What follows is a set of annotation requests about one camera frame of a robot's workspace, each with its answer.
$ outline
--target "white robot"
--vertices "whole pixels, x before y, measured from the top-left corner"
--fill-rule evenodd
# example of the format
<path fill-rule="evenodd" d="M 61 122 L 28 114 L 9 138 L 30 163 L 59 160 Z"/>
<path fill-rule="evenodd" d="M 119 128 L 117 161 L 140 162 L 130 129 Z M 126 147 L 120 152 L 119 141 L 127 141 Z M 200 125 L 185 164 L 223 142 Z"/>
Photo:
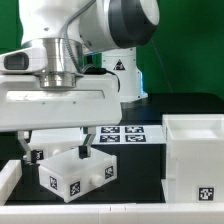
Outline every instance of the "white robot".
<path fill-rule="evenodd" d="M 143 74 L 136 65 L 136 48 L 115 49 L 102 53 L 102 67 L 113 71 L 120 80 L 119 97 L 123 108 L 144 100 Z"/>
<path fill-rule="evenodd" d="M 83 160 L 77 153 L 74 158 L 80 167 L 92 164 L 91 159 L 102 161 L 107 155 L 96 150 L 89 161 L 84 158 L 90 157 L 93 127 L 121 120 L 117 78 L 83 75 L 83 55 L 146 44 L 159 23 L 157 1 L 19 0 L 19 9 L 22 49 L 0 56 L 0 131 L 18 131 L 26 160 L 32 162 L 24 131 L 86 127 L 87 138 L 76 150 Z M 108 160 L 116 163 L 116 158 Z M 98 174 L 90 180 L 94 188 L 109 181 Z M 73 185 L 80 188 L 80 180 Z"/>

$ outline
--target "black surface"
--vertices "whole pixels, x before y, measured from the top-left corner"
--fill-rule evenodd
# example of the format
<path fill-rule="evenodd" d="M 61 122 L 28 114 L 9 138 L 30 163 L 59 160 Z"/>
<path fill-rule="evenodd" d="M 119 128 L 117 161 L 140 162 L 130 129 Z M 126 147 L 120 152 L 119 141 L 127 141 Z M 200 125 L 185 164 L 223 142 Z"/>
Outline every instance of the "black surface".
<path fill-rule="evenodd" d="M 121 125 L 161 124 L 163 114 L 224 113 L 224 102 L 211 94 L 153 94 L 145 105 L 123 110 Z M 161 203 L 165 177 L 164 145 L 108 145 L 97 149 L 118 157 L 118 179 L 70 204 Z M 21 158 L 13 133 L 0 136 L 1 160 Z M 39 186 L 37 166 L 23 164 L 23 177 L 7 205 L 64 204 L 63 199 Z"/>
<path fill-rule="evenodd" d="M 24 52 L 6 56 L 4 66 L 7 70 L 27 70 L 29 67 L 29 57 Z"/>

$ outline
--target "green background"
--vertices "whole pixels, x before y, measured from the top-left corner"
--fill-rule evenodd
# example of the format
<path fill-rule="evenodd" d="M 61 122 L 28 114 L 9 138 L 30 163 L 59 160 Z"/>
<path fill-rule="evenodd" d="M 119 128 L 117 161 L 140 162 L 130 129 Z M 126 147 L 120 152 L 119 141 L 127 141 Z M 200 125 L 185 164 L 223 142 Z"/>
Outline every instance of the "green background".
<path fill-rule="evenodd" d="M 145 91 L 170 92 L 168 76 L 175 93 L 224 99 L 224 0 L 160 0 L 159 6 L 154 46 L 150 42 L 137 51 Z M 0 0 L 0 53 L 18 49 L 21 36 L 18 1 Z"/>

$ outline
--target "qr code sticker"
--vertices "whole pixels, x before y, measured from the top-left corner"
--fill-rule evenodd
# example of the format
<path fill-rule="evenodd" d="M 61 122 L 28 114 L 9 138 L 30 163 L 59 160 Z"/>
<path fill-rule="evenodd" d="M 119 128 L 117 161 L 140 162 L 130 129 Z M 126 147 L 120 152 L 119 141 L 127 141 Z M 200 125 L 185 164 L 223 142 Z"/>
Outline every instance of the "qr code sticker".
<path fill-rule="evenodd" d="M 101 143 L 119 143 L 120 142 L 120 135 L 101 135 L 100 136 Z"/>
<path fill-rule="evenodd" d="M 32 162 L 36 163 L 36 161 L 44 159 L 44 152 L 43 150 L 33 150 L 31 151 L 31 158 Z"/>
<path fill-rule="evenodd" d="M 51 186 L 53 189 L 58 190 L 57 179 L 55 179 L 54 177 L 50 177 L 50 186 Z"/>
<path fill-rule="evenodd" d="M 199 187 L 199 201 L 214 201 L 214 187 Z"/>
<path fill-rule="evenodd" d="M 117 134 L 120 133 L 120 127 L 102 127 L 102 134 Z"/>
<path fill-rule="evenodd" d="M 126 142 L 146 142 L 145 135 L 126 135 Z"/>
<path fill-rule="evenodd" d="M 125 127 L 125 133 L 144 133 L 143 127 Z"/>
<path fill-rule="evenodd" d="M 80 193 L 81 191 L 81 184 L 80 184 L 80 181 L 70 185 L 70 196 L 74 196 L 78 193 Z"/>
<path fill-rule="evenodd" d="M 105 179 L 109 179 L 114 176 L 114 167 L 110 166 L 109 168 L 105 169 Z"/>

